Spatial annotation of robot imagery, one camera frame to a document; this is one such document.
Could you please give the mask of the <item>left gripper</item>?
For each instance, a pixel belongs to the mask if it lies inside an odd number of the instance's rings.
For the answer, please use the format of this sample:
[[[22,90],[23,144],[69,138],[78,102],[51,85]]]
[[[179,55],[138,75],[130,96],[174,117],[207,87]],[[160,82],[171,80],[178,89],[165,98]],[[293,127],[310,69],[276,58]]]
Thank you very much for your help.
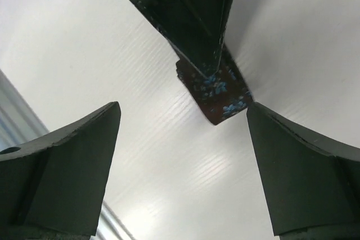
[[[202,76],[219,69],[233,0],[130,0]]]

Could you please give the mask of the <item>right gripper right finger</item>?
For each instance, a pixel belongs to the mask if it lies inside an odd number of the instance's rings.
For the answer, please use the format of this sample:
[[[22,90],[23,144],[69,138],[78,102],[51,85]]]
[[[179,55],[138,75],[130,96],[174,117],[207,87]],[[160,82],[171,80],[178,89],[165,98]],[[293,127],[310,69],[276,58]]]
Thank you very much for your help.
[[[359,148],[260,103],[246,113],[276,236],[359,235]]]

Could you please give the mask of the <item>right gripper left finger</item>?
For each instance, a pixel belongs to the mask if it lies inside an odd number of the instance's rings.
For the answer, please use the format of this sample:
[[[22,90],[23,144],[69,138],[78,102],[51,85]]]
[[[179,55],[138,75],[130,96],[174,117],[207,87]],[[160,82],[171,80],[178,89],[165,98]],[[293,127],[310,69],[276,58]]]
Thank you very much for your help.
[[[2,236],[96,234],[121,110],[84,118],[1,152]]]

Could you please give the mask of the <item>brown floral tie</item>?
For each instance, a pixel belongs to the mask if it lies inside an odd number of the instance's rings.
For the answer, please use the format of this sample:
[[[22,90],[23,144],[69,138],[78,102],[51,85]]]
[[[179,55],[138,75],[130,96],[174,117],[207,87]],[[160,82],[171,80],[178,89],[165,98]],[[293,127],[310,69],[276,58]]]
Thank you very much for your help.
[[[222,50],[219,70],[214,75],[203,77],[183,56],[176,62],[176,72],[213,125],[238,114],[253,102],[252,93],[226,46]]]

